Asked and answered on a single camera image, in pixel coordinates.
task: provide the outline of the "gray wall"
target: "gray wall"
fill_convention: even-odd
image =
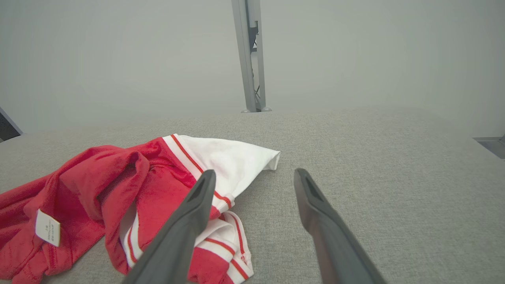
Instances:
[[[424,108],[505,133],[505,7],[263,0],[267,105]],[[0,0],[0,107],[24,132],[245,108],[229,0]]]
[[[243,96],[229,1],[0,0],[0,107],[23,132],[238,113]]]
[[[267,105],[402,105],[505,133],[505,1],[262,1]]]

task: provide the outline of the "gray fabric surface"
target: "gray fabric surface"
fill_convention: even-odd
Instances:
[[[278,112],[24,134],[0,144],[2,192],[56,170],[84,149],[130,147],[172,133],[280,150],[236,199],[253,283],[320,282],[300,223],[293,171],[309,171],[389,283],[505,279],[505,164],[445,121],[413,109]],[[104,241],[46,283],[119,283]]]

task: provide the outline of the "clothing label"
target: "clothing label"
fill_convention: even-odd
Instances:
[[[37,211],[35,234],[53,246],[60,245],[60,223],[40,209]]]

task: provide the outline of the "red stripe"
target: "red stripe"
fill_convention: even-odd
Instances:
[[[175,141],[175,144],[177,144],[177,146],[179,146],[179,149],[181,149],[181,151],[186,155],[186,157],[190,160],[191,163],[193,163],[193,165],[201,172],[203,173],[204,171],[200,168],[200,166],[198,166],[198,164],[191,158],[191,156],[188,154],[188,152],[186,152],[186,150],[184,149],[184,147],[181,145],[181,143],[179,143],[179,140],[177,140],[177,138],[172,134],[170,135],[172,137],[172,139]]]
[[[237,219],[236,219],[233,215],[231,215],[231,214],[230,214],[230,216],[232,216],[232,217],[233,217],[233,220],[235,220],[235,224],[237,225],[237,231],[238,231],[238,241],[240,242],[240,252],[241,252],[242,254],[245,254],[244,244],[243,244],[243,242],[242,242],[242,232],[240,231],[240,226],[238,225],[238,221],[237,221]]]
[[[206,238],[205,239],[207,242],[210,242],[210,243],[214,243],[214,244],[217,244],[217,245],[220,245],[221,247],[223,247],[224,249],[226,249],[227,251],[229,251],[231,253],[231,255],[235,255],[235,251],[227,244],[223,243],[223,242],[220,242],[220,241],[217,241],[217,240],[214,240],[214,239],[210,239],[210,238]]]
[[[128,248],[130,249],[130,257],[133,260],[133,263],[137,263],[137,259],[133,255],[133,247],[131,246],[131,231],[133,230],[133,226],[130,228],[130,232],[128,233]]]
[[[228,209],[231,208],[231,201],[227,198],[227,197],[222,197],[217,191],[214,191],[214,195],[221,199],[221,200],[224,200],[224,202],[226,202],[226,204],[228,204]]]
[[[179,142],[179,140],[177,140],[177,138],[172,134],[170,135],[170,137],[172,137],[172,139],[175,141],[175,144],[177,144],[177,146],[179,146],[179,149],[181,149],[181,151],[185,154],[185,156],[188,158],[188,160],[201,172],[203,173],[204,171],[200,168],[200,166],[198,166],[198,164],[192,159],[192,157],[188,154],[188,152],[186,152],[186,150],[184,149],[184,147],[181,145],[181,143]],[[221,199],[223,200],[224,202],[226,202],[226,204],[228,204],[228,209],[231,208],[231,201],[227,198],[227,197],[222,197],[219,193],[217,193],[216,191],[214,191],[214,195],[218,198],[218,199]]]
[[[244,277],[244,280],[247,280],[249,278],[249,276],[247,276],[247,273],[242,270],[242,267],[240,267],[240,265],[234,259],[231,260],[231,264],[233,264],[233,266],[235,266],[235,268],[238,270],[238,273]]]

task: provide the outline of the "red and white jersey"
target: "red and white jersey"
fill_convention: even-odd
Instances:
[[[201,173],[216,172],[207,228],[195,241],[188,279],[241,283],[253,274],[242,223],[228,211],[279,152],[255,145],[173,134],[123,149],[90,148],[54,173],[0,195],[0,278],[38,283],[72,264],[103,235],[126,274]],[[37,211],[61,224],[60,245],[35,234]]]

